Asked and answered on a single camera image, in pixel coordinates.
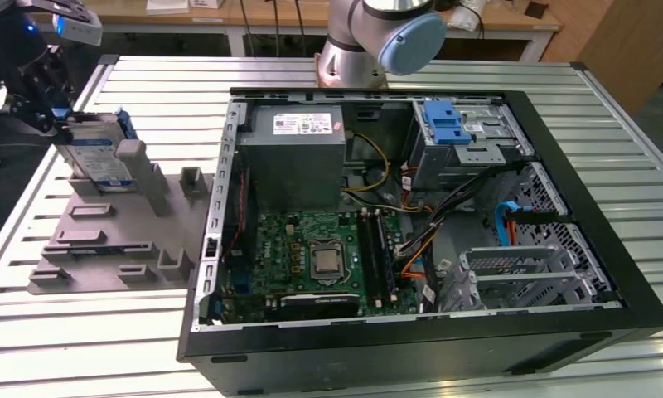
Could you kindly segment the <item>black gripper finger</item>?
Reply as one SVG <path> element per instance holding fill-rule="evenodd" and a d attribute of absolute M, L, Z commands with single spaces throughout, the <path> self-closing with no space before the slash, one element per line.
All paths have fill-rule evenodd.
<path fill-rule="evenodd" d="M 48 115 L 43 107 L 24 96 L 12 94 L 0 82 L 0 118 L 20 133 L 47 133 Z"/>
<path fill-rule="evenodd" d="M 52 143 L 72 143 L 66 119 L 73 112 L 73 81 L 61 46 L 47 46 L 43 54 L 21 67 L 23 121 Z"/>

